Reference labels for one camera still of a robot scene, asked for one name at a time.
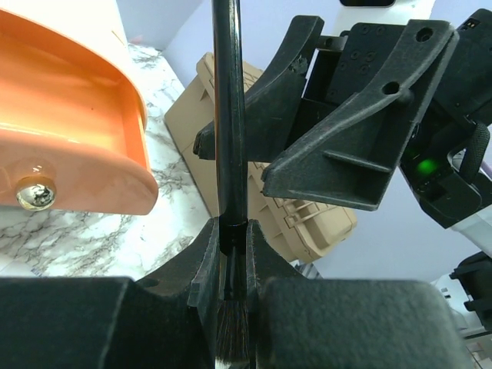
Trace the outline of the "black makeup brush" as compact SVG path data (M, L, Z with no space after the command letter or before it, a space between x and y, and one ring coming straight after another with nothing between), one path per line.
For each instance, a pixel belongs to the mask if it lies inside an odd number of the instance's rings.
M221 297L217 359L249 362L246 238L248 162L241 49L240 3L213 1L214 139L219 205Z

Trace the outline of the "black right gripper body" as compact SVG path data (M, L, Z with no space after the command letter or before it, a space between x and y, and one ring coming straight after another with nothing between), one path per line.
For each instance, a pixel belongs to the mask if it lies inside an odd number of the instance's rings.
M491 203L491 13L446 22L357 23L319 52L304 96L299 195L372 211L400 169L422 210L450 228Z

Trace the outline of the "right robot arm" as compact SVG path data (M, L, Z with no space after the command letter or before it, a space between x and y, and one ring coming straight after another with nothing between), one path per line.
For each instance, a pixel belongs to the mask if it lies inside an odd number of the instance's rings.
M248 163L268 197L376 210L395 171L441 227L491 253L491 13L394 19L406 1L344 7L336 36L298 15L243 87L240 5L212 4L215 119L194 152L217 165L228 300L245 297Z

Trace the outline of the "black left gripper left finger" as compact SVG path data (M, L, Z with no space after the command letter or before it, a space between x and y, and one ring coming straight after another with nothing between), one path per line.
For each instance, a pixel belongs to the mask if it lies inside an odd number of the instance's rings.
M3 278L3 368L212 368L218 223L139 281Z

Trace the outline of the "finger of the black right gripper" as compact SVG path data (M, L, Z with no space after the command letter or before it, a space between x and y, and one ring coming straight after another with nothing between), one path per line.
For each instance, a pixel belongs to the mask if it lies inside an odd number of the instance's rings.
M324 20L293 17L270 64L245 92L246 156L274 161L286 148Z
M457 41L445 21L354 25L324 97L335 109L264 170L264 194L376 210Z

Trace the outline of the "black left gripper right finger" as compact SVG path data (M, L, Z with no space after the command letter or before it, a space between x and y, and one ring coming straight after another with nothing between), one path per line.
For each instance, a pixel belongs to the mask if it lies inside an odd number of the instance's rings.
M246 244L255 368L469 368L447 302L431 284L309 279L250 221Z

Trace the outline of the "cream round drawer organizer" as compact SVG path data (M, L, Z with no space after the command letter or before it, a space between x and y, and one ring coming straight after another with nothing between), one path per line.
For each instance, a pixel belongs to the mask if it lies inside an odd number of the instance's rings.
M81 42L101 46L126 44L116 1L112 0L6 0L1 9L20 15Z

